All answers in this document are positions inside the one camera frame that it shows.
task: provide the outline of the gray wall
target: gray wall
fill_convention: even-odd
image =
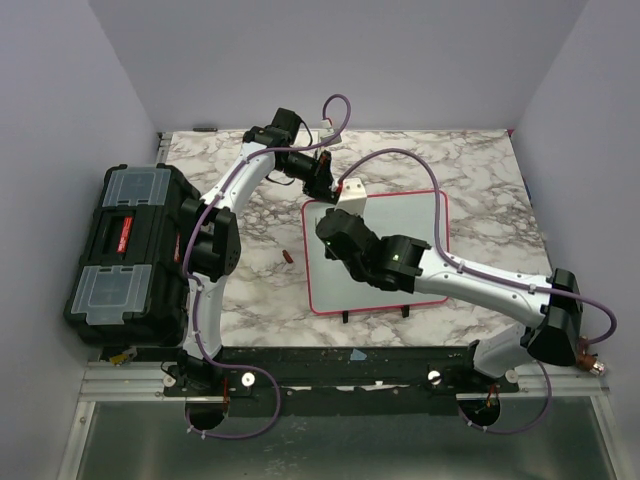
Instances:
[[[640,3],[591,0],[519,122],[516,155],[556,266],[620,319],[598,347],[618,423],[640,452]],[[606,317],[585,314],[597,334]],[[640,459],[636,456],[640,473]]]
[[[51,479],[88,355],[62,308],[90,212],[157,138],[86,0],[4,0],[0,64],[0,478]]]
[[[585,3],[91,0],[161,130],[316,123],[336,91],[355,128],[513,127]]]

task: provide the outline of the purple cable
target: purple cable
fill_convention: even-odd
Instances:
[[[495,282],[495,283],[499,283],[501,285],[505,285],[508,287],[512,287],[512,288],[519,288],[522,290],[529,290],[530,286],[526,285],[524,283],[520,283],[520,282],[515,282],[513,280],[507,280],[507,279],[503,279],[500,277],[496,277],[494,275],[490,275],[488,273],[485,272],[480,272],[478,270],[466,267],[464,265],[460,265],[458,262],[454,261],[451,257],[449,257],[449,255],[447,255],[447,253],[444,251],[444,248],[442,248],[441,242],[440,242],[440,186],[438,185],[438,179],[436,178],[435,174],[433,173],[433,170],[431,169],[431,167],[429,166],[429,164],[424,161],[419,155],[416,155],[413,152],[410,152],[409,150],[404,150],[401,148],[385,148],[384,150],[379,150],[377,152],[373,152],[370,153],[369,155],[366,155],[365,157],[361,158],[360,160],[358,160],[356,163],[354,163],[353,165],[351,165],[338,179],[338,184],[342,184],[342,182],[344,181],[345,178],[347,178],[349,175],[351,175],[357,168],[359,168],[363,163],[371,160],[372,158],[375,158],[379,155],[384,155],[386,153],[399,153],[401,155],[406,155],[408,157],[413,158],[414,160],[416,160],[418,163],[420,163],[420,165],[422,165],[424,167],[424,169],[427,171],[427,173],[429,174],[429,178],[431,178],[431,183],[433,184],[433,191],[434,191],[434,195],[435,195],[435,224],[434,224],[434,239],[435,239],[435,247],[436,250],[438,251],[438,254],[452,267],[456,268],[456,269],[461,269],[462,272],[465,273],[469,273],[471,275],[474,275],[478,278],[482,278],[484,280],[489,280],[491,282]],[[596,300],[592,300],[590,298],[586,298],[583,297],[582,295],[578,295],[572,292],[565,292],[564,290],[559,290],[556,288],[545,288],[545,287],[539,287],[535,290],[536,292],[542,292],[542,293],[548,293],[550,295],[560,295],[563,297],[568,297],[568,298],[572,298],[574,300],[579,300],[581,302],[584,303],[588,303],[590,305],[593,305],[596,308],[599,308],[600,310],[602,310],[604,313],[606,313],[609,316],[609,319],[611,320],[611,326],[609,327],[609,330],[607,330],[603,335],[594,338],[592,340],[589,341],[590,344],[594,344],[594,343],[599,343],[602,342],[603,340],[606,340],[607,338],[611,337],[611,335],[613,335],[613,333],[616,331],[616,328],[618,326],[618,320],[616,319],[615,314],[613,313],[613,311],[606,307],[605,305],[603,305],[600,302],[597,302]],[[531,428],[535,427],[536,425],[538,425],[542,420],[545,419],[545,417],[548,415],[549,410],[551,409],[551,398],[552,398],[552,389],[551,389],[551,380],[549,379],[549,375],[547,374],[546,369],[544,368],[544,366],[542,365],[542,363],[538,362],[538,364],[540,365],[540,368],[542,369],[542,373],[544,374],[544,378],[547,382],[547,398],[546,398],[546,402],[545,402],[545,406],[544,409],[542,410],[542,412],[540,412],[540,415],[538,415],[538,417],[533,420],[530,424],[515,429],[515,430],[490,430],[490,429],[485,429],[484,427],[481,427],[480,425],[476,425],[471,423],[470,426],[472,426],[473,428],[476,428],[478,430],[482,430],[482,431],[486,431],[488,433],[493,433],[496,435],[509,435],[509,434],[513,434],[513,433],[522,433],[522,432],[526,432],[528,430],[530,430]],[[462,410],[460,410],[460,413],[462,414],[463,418],[469,423],[470,420],[468,418],[466,418],[466,416],[464,416],[464,413],[462,413]]]
[[[549,412],[551,411],[551,398],[553,396],[553,392],[552,392],[552,389],[551,389],[551,379],[549,378],[549,374],[547,373],[547,369],[544,368],[544,365],[542,363],[540,363],[540,362],[537,362],[537,363],[540,366],[540,370],[542,370],[542,374],[544,375],[545,382],[547,383],[547,396],[546,396],[546,399],[545,399],[545,402],[544,402],[544,408],[542,409],[540,414],[535,419],[533,419],[530,423],[528,423],[524,427],[518,427],[518,428],[511,429],[511,430],[494,430],[492,428],[481,427],[480,425],[477,425],[477,424],[473,423],[464,414],[462,409],[458,408],[458,413],[464,419],[464,421],[467,423],[467,425],[469,427],[471,427],[471,428],[475,428],[476,430],[479,430],[479,431],[484,432],[484,433],[490,433],[492,435],[515,435],[515,434],[518,434],[518,433],[528,432],[532,428],[538,426],[545,418],[547,418],[547,415],[549,415]]]
[[[196,277],[195,275],[192,275],[189,272],[189,262],[191,261],[191,253],[193,252],[193,247],[196,243],[196,238],[198,237],[198,233],[200,232],[200,229],[202,228],[202,225],[204,224],[205,220],[207,219],[207,217],[209,216],[209,214],[211,213],[211,210],[213,210],[213,208],[216,206],[216,204],[220,201],[220,199],[223,198],[225,192],[227,191],[227,188],[229,188],[229,185],[231,185],[231,182],[233,182],[233,180],[236,178],[236,176],[242,171],[242,169],[245,167],[245,165],[247,165],[253,158],[257,157],[258,155],[263,155],[265,153],[271,153],[271,152],[304,152],[307,150],[315,150],[316,148],[320,148],[320,147],[324,147],[326,145],[328,145],[329,143],[331,143],[331,141],[333,141],[335,138],[337,138],[346,128],[349,119],[351,118],[351,103],[349,102],[349,99],[347,97],[345,97],[344,95],[341,95],[339,93],[331,95],[326,102],[324,103],[323,107],[322,107],[322,115],[326,118],[326,110],[327,110],[327,106],[329,105],[329,103],[331,103],[332,100],[339,98],[341,100],[343,100],[347,106],[347,113],[345,115],[344,121],[342,122],[342,125],[340,125],[340,128],[338,128],[338,130],[329,138],[326,138],[325,140],[323,140],[322,142],[319,142],[315,145],[309,145],[307,147],[271,147],[271,148],[265,148],[262,150],[258,150],[256,152],[253,152],[249,155],[247,155],[247,157],[244,159],[244,161],[238,163],[238,165],[236,165],[236,167],[231,171],[231,173],[229,174],[229,176],[227,177],[227,179],[224,181],[224,183],[222,184],[222,186],[220,187],[220,191],[213,197],[213,200],[211,201],[211,203],[209,205],[207,205],[207,208],[205,208],[204,212],[202,212],[202,215],[200,215],[200,218],[198,218],[198,221],[196,222],[193,231],[191,232],[191,237],[189,237],[189,242],[187,244],[187,249],[185,250],[185,254],[184,254],[184,260],[182,263],[182,272],[184,273],[184,275],[195,281],[196,284],[198,285],[198,287],[202,287],[202,282],[200,281],[200,279],[198,277]],[[209,356],[209,354],[206,352],[204,345],[202,344],[202,339],[200,338],[200,333],[199,333],[199,329],[198,329],[198,305],[200,302],[200,290],[196,289],[196,293],[193,299],[193,311],[192,311],[192,318],[193,318],[193,331],[195,332],[195,339],[196,339],[196,344],[198,345],[198,349],[200,350],[200,353],[202,354],[202,357],[211,365],[213,365],[214,367],[217,368],[223,368],[223,369],[237,369],[237,370],[251,370],[254,372],[258,372],[261,373],[262,375],[264,375],[265,377],[267,377],[267,379],[269,379],[269,381],[273,384],[273,387],[275,389],[275,393],[276,393],[276,408],[275,411],[273,413],[273,415],[271,416],[269,422],[267,422],[267,424],[254,431],[254,432],[250,432],[250,433],[245,433],[245,434],[238,434],[238,435],[228,435],[228,434],[222,434],[222,433],[211,433],[211,432],[206,432],[206,431],[202,431],[202,430],[198,430],[197,428],[193,427],[193,425],[191,425],[191,419],[190,419],[190,415],[189,415],[189,411],[187,410],[186,414],[185,414],[185,418],[187,420],[187,423],[189,424],[189,431],[194,431],[196,433],[199,433],[200,435],[204,435],[205,437],[210,437],[210,438],[220,438],[220,439],[224,439],[224,440],[243,440],[246,438],[253,438],[253,437],[257,437],[258,435],[266,432],[267,430],[269,430],[271,427],[273,427],[273,425],[275,425],[276,420],[278,419],[278,416],[280,415],[280,408],[282,406],[282,398],[281,398],[281,394],[280,394],[280,387],[278,386],[278,382],[276,381],[276,379],[273,377],[273,375],[271,375],[269,372],[267,372],[266,370],[259,368],[259,367],[255,367],[255,366],[251,366],[251,365],[230,365],[230,364],[224,364],[224,363],[220,363],[220,362],[216,362],[213,358],[211,358],[211,356]]]

